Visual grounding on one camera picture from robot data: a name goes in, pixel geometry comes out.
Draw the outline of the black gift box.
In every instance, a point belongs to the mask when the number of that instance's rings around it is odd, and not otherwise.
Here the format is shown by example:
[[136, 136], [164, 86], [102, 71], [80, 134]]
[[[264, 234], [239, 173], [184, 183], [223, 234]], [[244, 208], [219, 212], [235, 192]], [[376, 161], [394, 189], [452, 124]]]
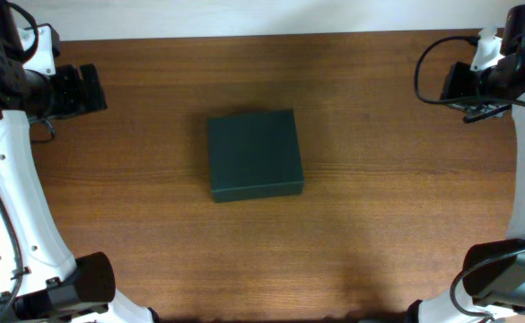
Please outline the black gift box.
[[302, 193], [302, 158], [292, 110], [209, 118], [207, 143], [216, 203]]

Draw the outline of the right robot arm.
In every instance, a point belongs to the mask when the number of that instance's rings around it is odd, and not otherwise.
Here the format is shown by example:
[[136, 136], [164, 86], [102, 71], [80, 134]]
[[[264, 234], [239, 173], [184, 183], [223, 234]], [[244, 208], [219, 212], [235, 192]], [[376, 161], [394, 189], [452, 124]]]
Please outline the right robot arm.
[[517, 143], [512, 216], [504, 239], [470, 248], [448, 290], [411, 304], [406, 322], [525, 316], [525, 4], [508, 12], [502, 33], [484, 29], [463, 41], [476, 47], [473, 61], [451, 66], [435, 104], [464, 112], [467, 124], [511, 114]]

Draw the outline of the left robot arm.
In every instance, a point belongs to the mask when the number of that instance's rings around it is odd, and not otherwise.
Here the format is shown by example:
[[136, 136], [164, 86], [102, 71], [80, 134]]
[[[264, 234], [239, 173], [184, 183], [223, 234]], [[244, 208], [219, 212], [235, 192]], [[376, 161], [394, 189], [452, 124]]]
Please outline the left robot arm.
[[155, 322], [116, 286], [109, 258], [76, 257], [48, 207], [31, 127], [106, 109], [94, 65], [56, 65], [54, 28], [0, 1], [0, 322]]

